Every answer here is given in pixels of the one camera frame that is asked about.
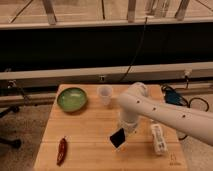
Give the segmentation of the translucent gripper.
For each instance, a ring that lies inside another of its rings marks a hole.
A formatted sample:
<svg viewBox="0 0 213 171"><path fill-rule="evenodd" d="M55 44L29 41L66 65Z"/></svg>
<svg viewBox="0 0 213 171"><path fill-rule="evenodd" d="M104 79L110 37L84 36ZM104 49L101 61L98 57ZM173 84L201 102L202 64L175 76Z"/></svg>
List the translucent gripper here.
<svg viewBox="0 0 213 171"><path fill-rule="evenodd" d="M135 132L138 126L138 123L137 122L129 123L125 121L119 121L117 126L118 126L117 132L124 137L128 137L130 134ZM126 149L127 149L126 146L122 146L118 148L117 152L122 153L122 152L125 152Z"/></svg>

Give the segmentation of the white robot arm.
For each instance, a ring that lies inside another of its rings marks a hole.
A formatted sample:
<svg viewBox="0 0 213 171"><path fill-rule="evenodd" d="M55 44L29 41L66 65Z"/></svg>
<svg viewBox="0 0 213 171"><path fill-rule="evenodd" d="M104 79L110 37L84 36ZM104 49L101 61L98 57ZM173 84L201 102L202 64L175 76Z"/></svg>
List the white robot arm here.
<svg viewBox="0 0 213 171"><path fill-rule="evenodd" d="M213 146L213 113L160 102L148 96L142 82L130 85L117 98L121 127L132 133L145 116Z"/></svg>

